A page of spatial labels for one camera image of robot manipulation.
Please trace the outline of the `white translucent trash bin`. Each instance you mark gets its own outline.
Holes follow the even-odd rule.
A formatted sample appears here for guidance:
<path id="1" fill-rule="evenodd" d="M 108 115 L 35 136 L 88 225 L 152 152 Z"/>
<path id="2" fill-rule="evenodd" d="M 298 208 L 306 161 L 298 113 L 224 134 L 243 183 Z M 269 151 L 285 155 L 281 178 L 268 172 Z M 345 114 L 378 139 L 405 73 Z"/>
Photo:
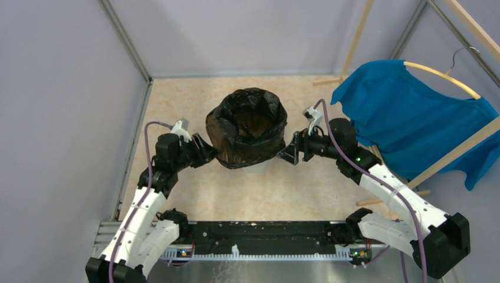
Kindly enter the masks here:
<path id="1" fill-rule="evenodd" d="M 274 160 L 269 159 L 251 166 L 240 168 L 246 174 L 261 174 L 267 171 L 273 164 Z"/>

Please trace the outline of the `black plastic trash bag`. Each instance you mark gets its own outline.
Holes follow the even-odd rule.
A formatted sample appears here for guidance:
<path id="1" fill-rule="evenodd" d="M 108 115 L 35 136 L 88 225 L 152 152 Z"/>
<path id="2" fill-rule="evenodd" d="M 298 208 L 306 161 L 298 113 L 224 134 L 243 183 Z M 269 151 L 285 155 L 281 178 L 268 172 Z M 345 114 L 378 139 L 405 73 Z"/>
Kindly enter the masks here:
<path id="1" fill-rule="evenodd" d="M 279 97 L 261 88 L 228 94 L 205 118 L 216 159 L 242 169 L 274 158 L 285 147 L 288 114 Z"/>

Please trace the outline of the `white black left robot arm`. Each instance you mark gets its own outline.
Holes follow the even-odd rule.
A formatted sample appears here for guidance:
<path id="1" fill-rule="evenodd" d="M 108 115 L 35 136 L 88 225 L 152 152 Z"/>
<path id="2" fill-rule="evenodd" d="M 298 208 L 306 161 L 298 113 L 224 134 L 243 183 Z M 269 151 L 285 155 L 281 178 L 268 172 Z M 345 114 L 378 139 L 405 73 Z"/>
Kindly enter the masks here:
<path id="1" fill-rule="evenodd" d="M 89 282 L 147 282 L 150 271 L 172 243 L 189 236 L 187 216 L 176 209 L 159 213 L 181 170 L 211 162 L 217 150 L 197 133 L 158 137 L 152 165 L 142 173 L 134 199 L 104 251 L 85 266 Z"/>

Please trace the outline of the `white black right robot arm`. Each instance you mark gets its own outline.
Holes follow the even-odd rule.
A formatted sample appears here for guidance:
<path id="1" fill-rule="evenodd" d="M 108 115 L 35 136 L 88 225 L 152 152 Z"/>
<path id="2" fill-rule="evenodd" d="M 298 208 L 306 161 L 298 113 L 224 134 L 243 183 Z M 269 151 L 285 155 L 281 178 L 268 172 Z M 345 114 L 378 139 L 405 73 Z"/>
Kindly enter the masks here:
<path id="1" fill-rule="evenodd" d="M 434 279 L 443 278 L 470 254 L 470 224 L 462 214 L 446 213 L 408 188 L 376 155 L 358 145 L 347 119 L 332 119 L 328 128 L 332 137 L 317 125 L 296 131 L 277 156 L 293 165 L 314 156 L 334 159 L 345 177 L 400 217 L 397 222 L 370 209 L 358 209 L 346 219 L 350 241 L 361 243 L 369 238 L 385 243 L 411 256 Z"/>

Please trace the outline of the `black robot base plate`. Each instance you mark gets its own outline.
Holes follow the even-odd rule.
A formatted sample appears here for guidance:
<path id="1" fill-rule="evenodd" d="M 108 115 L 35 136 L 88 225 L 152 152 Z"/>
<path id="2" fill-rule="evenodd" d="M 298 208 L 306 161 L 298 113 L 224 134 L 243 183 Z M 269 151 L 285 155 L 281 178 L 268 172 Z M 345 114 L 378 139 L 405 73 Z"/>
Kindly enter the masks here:
<path id="1" fill-rule="evenodd" d="M 174 246 L 195 255 L 224 255 L 236 246 L 241 255 L 333 255 L 341 248 L 370 254 L 378 242 L 343 221 L 198 221 L 180 231 Z"/>

